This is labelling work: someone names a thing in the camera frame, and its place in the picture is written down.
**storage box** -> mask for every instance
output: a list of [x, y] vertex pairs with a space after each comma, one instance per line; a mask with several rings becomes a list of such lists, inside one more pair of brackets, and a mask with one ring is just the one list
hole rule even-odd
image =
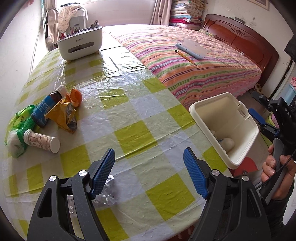
[[102, 46], [102, 27], [86, 28], [57, 42], [64, 60], [74, 60], [95, 53]]
[[[219, 156], [230, 169], [236, 169], [253, 145], [259, 129], [248, 109], [232, 94], [223, 93], [192, 104], [189, 112]], [[229, 137], [235, 146], [227, 154], [217, 139]]]

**white cap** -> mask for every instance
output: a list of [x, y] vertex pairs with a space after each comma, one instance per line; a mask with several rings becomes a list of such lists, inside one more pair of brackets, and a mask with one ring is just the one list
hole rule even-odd
[[61, 94], [61, 96], [64, 98], [67, 94], [67, 90], [65, 88], [65, 86], [63, 85], [60, 85], [57, 89], [56, 89], [57, 92], [59, 92]]
[[24, 133], [24, 142], [27, 144], [27, 145], [29, 145], [29, 143], [28, 143], [28, 135], [29, 135], [29, 133], [30, 132], [33, 132], [31, 129], [28, 129], [28, 130], [26, 130], [25, 131], [25, 133]]
[[57, 137], [53, 137], [50, 141], [50, 150], [53, 153], [57, 153], [59, 151], [59, 148], [61, 146], [61, 143]]

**white plastic basket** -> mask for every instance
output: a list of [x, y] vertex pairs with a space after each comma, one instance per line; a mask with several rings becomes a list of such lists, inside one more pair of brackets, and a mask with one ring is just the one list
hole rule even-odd
[[[232, 94], [223, 93], [192, 104], [189, 112], [224, 163], [230, 169], [236, 169], [259, 133], [244, 104]], [[233, 149], [226, 154], [210, 130], [216, 132], [217, 139], [233, 139]]]

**checkered tablecloth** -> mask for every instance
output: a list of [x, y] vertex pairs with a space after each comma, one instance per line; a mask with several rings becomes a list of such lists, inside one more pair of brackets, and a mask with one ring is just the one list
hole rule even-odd
[[[3, 179], [9, 215], [26, 238], [39, 194], [51, 175], [71, 177], [115, 150], [117, 202], [97, 209], [111, 241], [166, 240], [195, 223], [204, 200], [183, 163], [191, 147], [212, 169], [230, 175], [190, 114], [128, 50], [104, 34], [101, 51], [64, 61], [56, 49], [38, 64], [24, 85], [13, 114], [38, 104], [63, 84], [82, 92], [78, 129], [70, 134], [51, 120], [37, 132], [56, 136], [57, 154], [35, 147], [18, 159], [6, 154]], [[73, 226], [78, 236], [77, 218]]]

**pencil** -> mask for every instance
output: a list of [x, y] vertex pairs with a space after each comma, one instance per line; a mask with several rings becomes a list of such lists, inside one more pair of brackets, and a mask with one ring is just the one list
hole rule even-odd
[[187, 58], [184, 54], [180, 53], [178, 50], [175, 50], [175, 52], [180, 55], [181, 57], [183, 57], [184, 59], [186, 59], [187, 61], [189, 61], [190, 63], [194, 64], [196, 66], [196, 64], [189, 58]]

